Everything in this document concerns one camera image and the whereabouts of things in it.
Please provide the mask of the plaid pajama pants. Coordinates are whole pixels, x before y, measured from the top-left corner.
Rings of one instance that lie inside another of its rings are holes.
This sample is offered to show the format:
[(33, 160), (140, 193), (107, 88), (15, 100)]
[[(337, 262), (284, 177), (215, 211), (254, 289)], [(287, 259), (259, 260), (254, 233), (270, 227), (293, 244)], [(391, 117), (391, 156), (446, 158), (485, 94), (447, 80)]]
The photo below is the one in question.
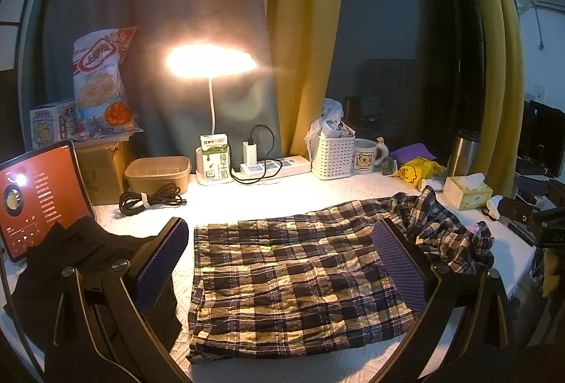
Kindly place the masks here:
[(318, 211), (195, 228), (188, 359), (277, 359), (360, 348), (404, 334), (416, 313), (373, 244), (390, 220), (432, 262), (493, 265), (487, 224), (464, 224), (425, 189)]

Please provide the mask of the white plastic basket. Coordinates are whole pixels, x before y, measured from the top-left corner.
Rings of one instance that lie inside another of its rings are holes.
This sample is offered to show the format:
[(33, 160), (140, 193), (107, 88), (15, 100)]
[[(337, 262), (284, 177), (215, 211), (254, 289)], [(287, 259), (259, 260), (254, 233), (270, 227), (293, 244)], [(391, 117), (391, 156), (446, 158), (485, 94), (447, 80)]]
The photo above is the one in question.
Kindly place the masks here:
[(309, 142), (311, 171), (321, 180), (347, 178), (352, 172), (354, 136), (331, 138), (320, 133)]

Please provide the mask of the green white milk carton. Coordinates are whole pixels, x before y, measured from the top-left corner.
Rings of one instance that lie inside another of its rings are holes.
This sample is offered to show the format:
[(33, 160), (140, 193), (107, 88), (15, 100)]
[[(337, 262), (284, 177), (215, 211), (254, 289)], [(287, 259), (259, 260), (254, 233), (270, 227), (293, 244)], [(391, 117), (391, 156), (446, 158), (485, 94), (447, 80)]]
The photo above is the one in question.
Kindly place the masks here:
[(205, 182), (224, 182), (231, 178), (230, 147), (225, 133), (200, 136), (201, 172)]

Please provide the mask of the white desk lamp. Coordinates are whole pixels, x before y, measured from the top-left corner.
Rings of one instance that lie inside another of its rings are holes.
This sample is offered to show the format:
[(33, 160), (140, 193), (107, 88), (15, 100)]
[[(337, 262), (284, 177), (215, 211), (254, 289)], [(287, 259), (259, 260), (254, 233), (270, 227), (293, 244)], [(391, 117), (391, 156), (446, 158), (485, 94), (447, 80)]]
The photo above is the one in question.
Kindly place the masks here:
[[(185, 80), (205, 79), (208, 81), (211, 112), (211, 132), (209, 134), (218, 134), (215, 132), (214, 79), (243, 74), (257, 68), (257, 63), (248, 52), (222, 47), (218, 44), (184, 44), (184, 46), (175, 47), (168, 54), (166, 63), (168, 69), (178, 78)], [(205, 182), (201, 172), (201, 141), (200, 148), (195, 152), (196, 178), (201, 185), (222, 184), (232, 180), (230, 178), (224, 182)]]

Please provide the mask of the white plastic bag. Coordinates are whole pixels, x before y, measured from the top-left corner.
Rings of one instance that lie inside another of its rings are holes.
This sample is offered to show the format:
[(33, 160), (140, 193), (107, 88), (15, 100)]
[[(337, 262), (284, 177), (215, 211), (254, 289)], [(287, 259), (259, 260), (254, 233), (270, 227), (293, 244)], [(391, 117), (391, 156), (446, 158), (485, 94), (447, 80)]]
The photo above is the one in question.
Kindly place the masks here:
[(344, 116), (342, 104), (331, 98), (324, 100), (322, 115), (315, 119), (304, 137), (305, 145), (310, 152), (310, 143), (323, 134), (327, 138), (339, 138), (342, 135), (341, 120)]

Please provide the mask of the brown plastic food container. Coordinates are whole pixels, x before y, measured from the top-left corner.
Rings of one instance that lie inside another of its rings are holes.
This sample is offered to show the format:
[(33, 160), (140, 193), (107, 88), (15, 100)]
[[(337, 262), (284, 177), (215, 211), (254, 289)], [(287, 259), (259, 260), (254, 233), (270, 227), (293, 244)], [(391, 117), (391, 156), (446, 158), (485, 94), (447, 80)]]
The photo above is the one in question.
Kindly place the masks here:
[(191, 160), (185, 156), (143, 157), (132, 161), (124, 178), (136, 193), (153, 195), (163, 186), (173, 184), (185, 194), (189, 185)]

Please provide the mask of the steel thermos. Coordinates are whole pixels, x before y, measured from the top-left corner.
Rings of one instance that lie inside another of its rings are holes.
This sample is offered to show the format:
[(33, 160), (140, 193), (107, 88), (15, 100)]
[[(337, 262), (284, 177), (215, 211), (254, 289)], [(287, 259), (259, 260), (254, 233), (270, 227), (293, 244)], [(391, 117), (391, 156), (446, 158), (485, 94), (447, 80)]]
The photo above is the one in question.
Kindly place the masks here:
[(469, 175), (480, 146), (480, 132), (459, 130), (447, 164), (448, 176)]

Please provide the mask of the white bear mug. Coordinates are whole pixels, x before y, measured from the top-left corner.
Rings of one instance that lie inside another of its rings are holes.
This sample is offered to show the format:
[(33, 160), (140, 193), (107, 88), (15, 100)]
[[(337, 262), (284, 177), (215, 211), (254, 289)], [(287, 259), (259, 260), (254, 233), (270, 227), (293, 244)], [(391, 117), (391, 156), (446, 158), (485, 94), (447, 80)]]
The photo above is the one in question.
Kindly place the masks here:
[(354, 141), (352, 168), (355, 174), (371, 174), (389, 155), (389, 149), (383, 137), (375, 140), (357, 138)]

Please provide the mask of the cardboard box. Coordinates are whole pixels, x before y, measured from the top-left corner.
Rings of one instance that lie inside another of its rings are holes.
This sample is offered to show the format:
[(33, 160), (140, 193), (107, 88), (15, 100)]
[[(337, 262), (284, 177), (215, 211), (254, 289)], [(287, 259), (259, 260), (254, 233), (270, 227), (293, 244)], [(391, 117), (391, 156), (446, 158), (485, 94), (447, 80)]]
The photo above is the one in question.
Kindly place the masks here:
[(117, 204), (125, 191), (126, 167), (132, 162), (129, 136), (75, 141), (74, 147), (88, 197), (93, 205)]

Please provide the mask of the snack chips bag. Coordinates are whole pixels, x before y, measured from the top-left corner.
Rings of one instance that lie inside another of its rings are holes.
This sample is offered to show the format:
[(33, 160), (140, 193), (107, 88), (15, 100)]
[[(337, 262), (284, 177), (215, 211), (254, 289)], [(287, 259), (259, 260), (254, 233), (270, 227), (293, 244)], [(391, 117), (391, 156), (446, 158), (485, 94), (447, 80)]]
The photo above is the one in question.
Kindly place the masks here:
[(109, 28), (75, 41), (73, 84), (81, 136), (96, 138), (139, 129), (120, 73), (135, 33), (134, 26)]

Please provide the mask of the yellow plastic bag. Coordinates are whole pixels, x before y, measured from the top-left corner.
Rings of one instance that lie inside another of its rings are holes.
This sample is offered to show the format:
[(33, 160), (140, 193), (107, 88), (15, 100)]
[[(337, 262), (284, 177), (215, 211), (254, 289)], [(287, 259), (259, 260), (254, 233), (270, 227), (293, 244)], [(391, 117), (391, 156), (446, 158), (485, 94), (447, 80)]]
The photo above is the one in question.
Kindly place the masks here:
[(394, 178), (402, 179), (406, 184), (416, 188), (424, 179), (442, 175), (444, 167), (437, 161), (418, 156), (400, 166), (393, 173)]

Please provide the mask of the white power strip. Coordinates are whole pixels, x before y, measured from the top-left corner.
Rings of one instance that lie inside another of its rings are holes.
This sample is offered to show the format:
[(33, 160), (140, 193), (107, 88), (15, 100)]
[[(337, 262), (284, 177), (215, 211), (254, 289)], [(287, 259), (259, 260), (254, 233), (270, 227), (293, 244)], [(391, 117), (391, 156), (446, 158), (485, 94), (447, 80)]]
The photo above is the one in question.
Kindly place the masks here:
[(310, 172), (310, 162), (301, 155), (287, 156), (280, 159), (259, 160), (254, 165), (242, 163), (234, 174), (241, 180), (285, 178)]

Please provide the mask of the small illustrated carton box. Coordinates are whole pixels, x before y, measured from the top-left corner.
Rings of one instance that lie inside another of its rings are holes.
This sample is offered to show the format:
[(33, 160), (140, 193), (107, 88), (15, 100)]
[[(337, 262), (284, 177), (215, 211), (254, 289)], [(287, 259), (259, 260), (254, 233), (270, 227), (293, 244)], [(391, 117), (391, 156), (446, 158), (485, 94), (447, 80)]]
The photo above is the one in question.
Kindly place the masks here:
[(31, 145), (40, 149), (76, 133), (76, 103), (74, 99), (46, 104), (30, 110)]

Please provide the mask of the yellow curtain left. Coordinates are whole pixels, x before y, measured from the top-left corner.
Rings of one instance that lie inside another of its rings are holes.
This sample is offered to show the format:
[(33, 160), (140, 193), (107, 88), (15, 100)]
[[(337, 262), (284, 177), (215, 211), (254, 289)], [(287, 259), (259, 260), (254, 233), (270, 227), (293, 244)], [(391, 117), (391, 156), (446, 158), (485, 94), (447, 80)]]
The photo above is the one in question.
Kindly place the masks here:
[(285, 155), (305, 155), (304, 137), (321, 115), (341, 2), (263, 0)]

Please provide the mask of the tissue box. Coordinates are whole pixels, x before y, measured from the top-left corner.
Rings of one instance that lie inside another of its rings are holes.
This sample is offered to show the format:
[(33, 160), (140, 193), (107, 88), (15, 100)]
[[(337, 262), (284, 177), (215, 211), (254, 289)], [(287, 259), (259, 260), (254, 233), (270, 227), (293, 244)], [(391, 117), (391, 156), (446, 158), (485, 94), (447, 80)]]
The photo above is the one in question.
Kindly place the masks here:
[(449, 176), (442, 191), (446, 200), (457, 210), (484, 207), (493, 194), (493, 190), (484, 182), (483, 173)]

